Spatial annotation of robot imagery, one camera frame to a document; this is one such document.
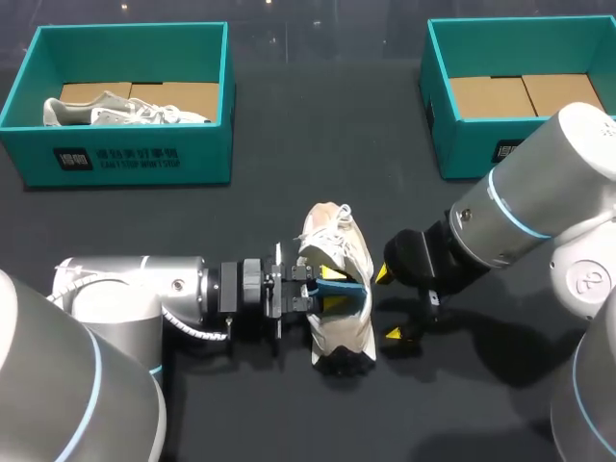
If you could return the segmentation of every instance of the white sneaker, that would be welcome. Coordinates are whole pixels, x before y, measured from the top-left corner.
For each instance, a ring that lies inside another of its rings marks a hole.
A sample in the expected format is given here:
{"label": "white sneaker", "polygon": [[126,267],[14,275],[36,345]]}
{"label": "white sneaker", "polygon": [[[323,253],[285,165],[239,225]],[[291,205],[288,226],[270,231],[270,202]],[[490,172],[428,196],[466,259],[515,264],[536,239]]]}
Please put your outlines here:
{"label": "white sneaker", "polygon": [[43,105],[43,125],[111,125],[202,123],[206,117],[180,111],[175,106],[159,107],[137,98],[121,98],[104,91],[90,103],[64,103],[49,98]]}
{"label": "white sneaker", "polygon": [[300,236],[299,259],[314,267],[343,271],[364,286],[366,296],[346,297],[339,306],[308,315],[313,337],[312,363],[324,372],[364,373],[376,360],[372,330],[372,258],[350,207],[317,204]]}
{"label": "white sneaker", "polygon": [[299,236],[299,255],[343,271],[355,281],[370,285],[374,274],[372,258],[350,207],[333,202],[315,205]]}

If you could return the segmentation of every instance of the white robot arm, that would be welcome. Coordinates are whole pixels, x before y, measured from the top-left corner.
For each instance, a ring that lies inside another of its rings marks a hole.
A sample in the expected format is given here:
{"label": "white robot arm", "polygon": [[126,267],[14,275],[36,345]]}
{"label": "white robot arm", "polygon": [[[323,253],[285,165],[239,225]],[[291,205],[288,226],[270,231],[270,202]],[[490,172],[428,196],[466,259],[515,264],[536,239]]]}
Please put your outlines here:
{"label": "white robot arm", "polygon": [[455,202],[445,219],[395,235],[377,277],[429,295],[423,325],[388,335],[416,341],[438,320],[439,295],[456,294],[554,239],[554,292],[568,310],[593,320],[552,400],[554,439],[568,462],[616,457],[615,182],[616,124],[592,106],[571,104]]}

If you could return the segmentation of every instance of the cardboard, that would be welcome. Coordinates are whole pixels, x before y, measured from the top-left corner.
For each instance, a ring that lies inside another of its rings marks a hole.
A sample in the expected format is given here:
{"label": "cardboard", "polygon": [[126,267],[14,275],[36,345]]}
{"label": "cardboard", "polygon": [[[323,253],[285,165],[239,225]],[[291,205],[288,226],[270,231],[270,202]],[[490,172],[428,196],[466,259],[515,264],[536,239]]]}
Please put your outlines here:
{"label": "cardboard", "polygon": [[157,106],[170,104],[180,111],[199,114],[212,122],[217,121],[218,84],[201,82],[133,84],[130,97]]}
{"label": "cardboard", "polygon": [[449,79],[463,118],[534,117],[520,77]]}
{"label": "cardboard", "polygon": [[604,111],[586,74],[524,75],[522,79],[538,116],[553,116],[575,102],[588,103]]}
{"label": "cardboard", "polygon": [[90,103],[105,90],[122,98],[128,98],[131,92],[131,83],[64,84],[60,100],[64,103]]}

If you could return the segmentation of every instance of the white cable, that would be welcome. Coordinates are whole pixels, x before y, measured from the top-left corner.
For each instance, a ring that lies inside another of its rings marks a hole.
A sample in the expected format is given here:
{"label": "white cable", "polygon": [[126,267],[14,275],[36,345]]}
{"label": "white cable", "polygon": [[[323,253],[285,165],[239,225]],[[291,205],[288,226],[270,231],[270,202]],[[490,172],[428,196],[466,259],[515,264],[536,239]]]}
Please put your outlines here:
{"label": "white cable", "polygon": [[[65,295],[68,295],[72,292],[83,289],[90,284],[100,281],[116,281],[126,284],[128,286],[131,285],[130,281],[126,280],[126,278],[122,277],[121,274],[115,274],[112,272],[108,273],[96,273],[91,274],[90,276],[83,277],[81,279],[77,279],[69,284],[66,284],[64,287],[60,288],[58,291],[54,292],[52,295],[47,297],[47,300],[52,303],[56,303],[58,300],[62,299]],[[173,324],[174,327],[181,330],[183,333],[190,337],[194,337],[198,340],[210,341],[210,342],[223,342],[227,340],[227,334],[219,333],[219,332],[204,332],[201,330],[193,329],[189,325],[186,325],[179,319],[177,319],[171,312],[165,307],[165,305],[161,304],[163,316],[167,321]]]}

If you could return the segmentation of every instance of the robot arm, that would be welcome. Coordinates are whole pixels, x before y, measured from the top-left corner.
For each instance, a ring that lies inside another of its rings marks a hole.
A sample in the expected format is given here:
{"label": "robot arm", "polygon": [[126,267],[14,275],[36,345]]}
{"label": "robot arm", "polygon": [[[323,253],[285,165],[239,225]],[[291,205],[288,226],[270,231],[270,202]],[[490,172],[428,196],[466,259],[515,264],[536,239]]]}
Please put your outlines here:
{"label": "robot arm", "polygon": [[443,220],[423,232],[395,235],[385,246],[377,283],[396,279],[435,295],[456,294],[555,239],[556,294],[574,313],[593,317],[616,270],[603,245],[615,229],[614,153],[616,124],[608,115],[583,103],[565,107],[455,202]]}

